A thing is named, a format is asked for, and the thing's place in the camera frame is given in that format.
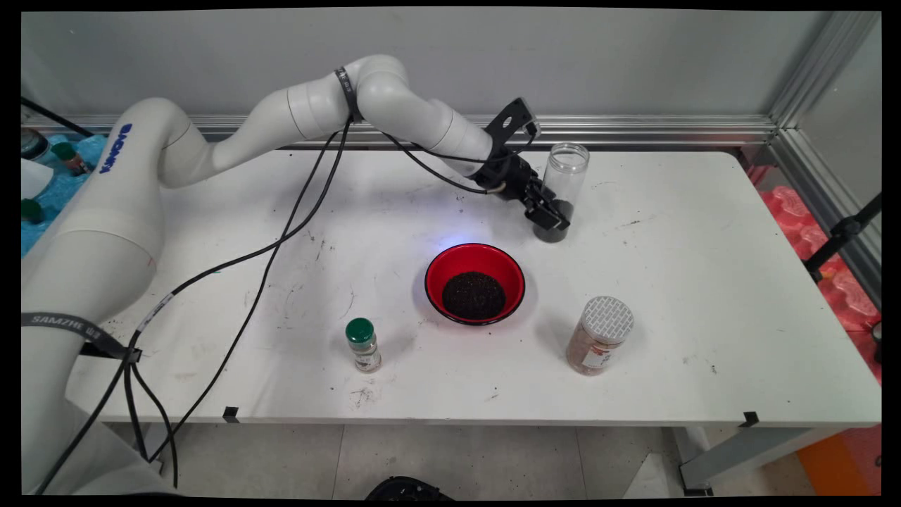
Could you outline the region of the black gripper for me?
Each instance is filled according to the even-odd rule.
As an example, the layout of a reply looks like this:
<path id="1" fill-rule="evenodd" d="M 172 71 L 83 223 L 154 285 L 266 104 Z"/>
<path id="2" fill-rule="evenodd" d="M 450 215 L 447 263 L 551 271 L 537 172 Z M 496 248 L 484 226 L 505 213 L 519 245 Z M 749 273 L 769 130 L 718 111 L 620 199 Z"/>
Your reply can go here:
<path id="1" fill-rule="evenodd" d="M 521 156 L 484 163 L 471 180 L 489 195 L 524 204 L 525 218 L 540 229 L 566 231 L 572 222 L 572 202 L 541 180 Z"/>

